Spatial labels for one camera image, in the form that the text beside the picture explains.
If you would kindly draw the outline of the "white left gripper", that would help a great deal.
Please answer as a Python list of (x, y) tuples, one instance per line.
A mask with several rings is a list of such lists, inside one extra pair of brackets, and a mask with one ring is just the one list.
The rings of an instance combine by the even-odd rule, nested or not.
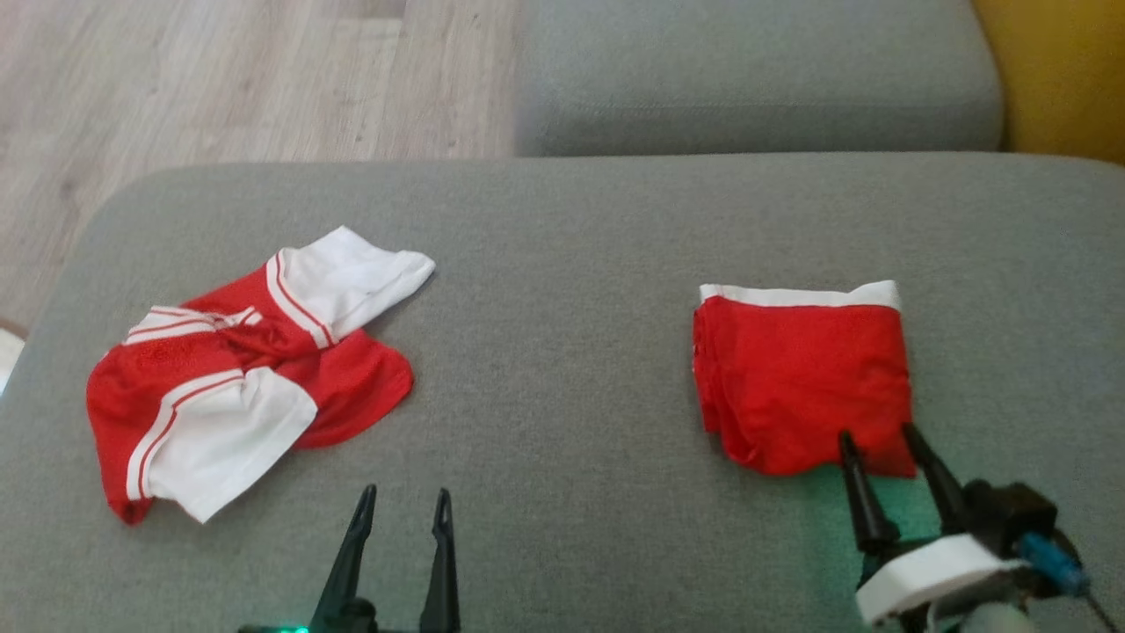
[[(367, 485), (338, 549), (309, 629), (245, 625), (237, 632), (377, 632), (374, 602), (357, 595), (363, 548), (374, 525), (376, 498), (376, 485)], [(435, 550), (425, 607), (418, 616), (418, 632), (461, 632), (461, 597), (454, 564), (453, 497), (446, 488), (439, 490), (432, 536)]]

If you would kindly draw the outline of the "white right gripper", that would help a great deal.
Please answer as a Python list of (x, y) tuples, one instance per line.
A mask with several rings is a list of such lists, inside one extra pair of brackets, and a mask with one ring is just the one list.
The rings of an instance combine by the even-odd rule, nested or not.
[[(915, 425), (904, 425), (904, 442), (921, 469), (939, 513), (940, 533), (960, 534), (965, 528), (968, 505), (962, 486), (950, 467)], [(879, 557), (899, 541), (899, 530), (889, 519), (852, 434), (838, 437), (842, 473), (857, 549)], [(1018, 577), (1030, 564), (1020, 558), (997, 557), (973, 535), (950, 535), (896, 557), (857, 589), (860, 617), (868, 629), (900, 622), (919, 614), (924, 632), (936, 632), (944, 622), (965, 622), (976, 611), (1018, 602)]]

